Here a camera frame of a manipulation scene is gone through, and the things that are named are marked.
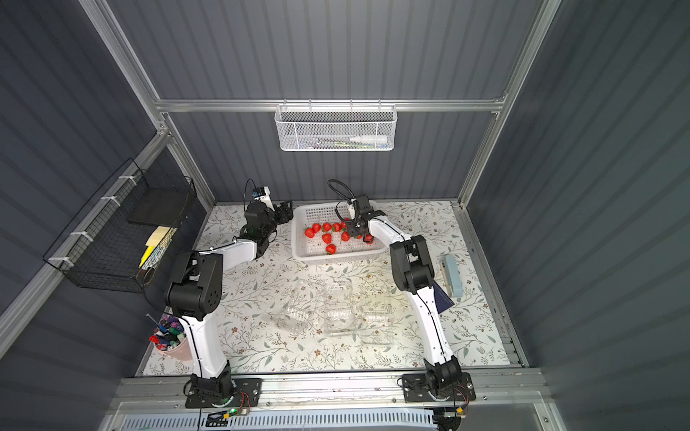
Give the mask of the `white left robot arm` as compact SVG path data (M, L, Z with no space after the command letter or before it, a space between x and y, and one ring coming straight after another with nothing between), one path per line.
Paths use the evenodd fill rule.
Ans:
M198 378L218 379L229 372L216 322L224 272L264 255L278 226L294 217L293 202L273 205L255 199L246 206L244 216L239 237L220 247L179 253L170 272L165 305L187 332L192 374Z

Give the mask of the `white marker in basket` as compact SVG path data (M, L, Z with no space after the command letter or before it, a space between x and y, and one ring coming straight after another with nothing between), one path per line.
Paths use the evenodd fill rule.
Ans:
M377 147L378 145L382 145L385 147L388 143L388 135L351 136L350 138L347 138L346 141L348 143L352 143L352 145L366 145L367 147Z

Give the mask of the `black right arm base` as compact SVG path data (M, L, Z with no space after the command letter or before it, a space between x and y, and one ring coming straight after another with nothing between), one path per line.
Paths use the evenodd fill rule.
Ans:
M463 372L452 382L432 382L430 373L410 373L399 376L396 384L408 403L456 402L467 404L476 400L472 377Z

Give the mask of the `pink pen cup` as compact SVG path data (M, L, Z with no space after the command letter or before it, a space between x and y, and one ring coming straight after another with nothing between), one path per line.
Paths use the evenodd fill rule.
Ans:
M156 351L165 357L184 362L192 360L187 332L177 317L164 314L155 326L156 328L148 340Z

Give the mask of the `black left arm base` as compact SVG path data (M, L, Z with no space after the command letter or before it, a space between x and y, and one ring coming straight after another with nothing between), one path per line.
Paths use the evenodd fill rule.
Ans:
M259 378L201 378L192 375L183 386L186 409L240 409L258 405L263 380Z

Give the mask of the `white perforated plastic basket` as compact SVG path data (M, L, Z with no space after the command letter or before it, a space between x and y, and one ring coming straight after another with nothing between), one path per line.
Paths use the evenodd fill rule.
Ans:
M377 257L387 251L387 247L378 239L374 239L373 244L366 244L364 236L350 237L348 242L341 240L341 234L347 232L346 226L336 212L342 217L349 217L348 206L345 202L327 202L322 204L312 204L297 207L294 210L294 217L291 221L291 251L292 256L305 264L326 264L347 262L351 260L367 260ZM322 239L324 223L342 223L340 232L330 231L332 242L337 247L335 254L328 254ZM320 224L322 231L314 232L314 238L305 236L305 230L312 228L313 224Z

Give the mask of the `dark blue book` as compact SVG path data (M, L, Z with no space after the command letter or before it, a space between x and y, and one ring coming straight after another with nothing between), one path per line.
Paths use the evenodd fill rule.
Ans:
M435 304L439 314L445 312L455 305L453 299L447 294L447 292L440 286L436 281L432 284Z

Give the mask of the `clear plastic clamshell container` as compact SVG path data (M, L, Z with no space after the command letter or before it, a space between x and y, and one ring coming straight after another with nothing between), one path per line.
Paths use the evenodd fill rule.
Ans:
M323 293L319 323L324 334L375 346L393 343L393 305L380 290L342 279L325 287Z

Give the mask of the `yellow sticky notes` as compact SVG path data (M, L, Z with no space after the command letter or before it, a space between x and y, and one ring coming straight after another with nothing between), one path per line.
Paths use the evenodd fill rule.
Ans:
M165 238L165 235L167 235L170 232L171 228L166 227L166 226L158 226L156 230L151 233L151 235L148 237L147 242L146 242L146 247L147 249L145 250L141 260L139 267L143 268L149 257L153 254L154 250L156 247L161 244L163 241L163 238Z

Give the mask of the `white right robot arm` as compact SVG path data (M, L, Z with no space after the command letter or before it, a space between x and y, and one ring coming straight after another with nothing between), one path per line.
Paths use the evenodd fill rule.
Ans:
M425 238L395 226L365 195L344 201L349 216L341 220L349 233L355 237L370 235L388 247L393 280L408 299L419 326L427 385L440 388L459 381L462 368L443 332L436 305L435 270Z

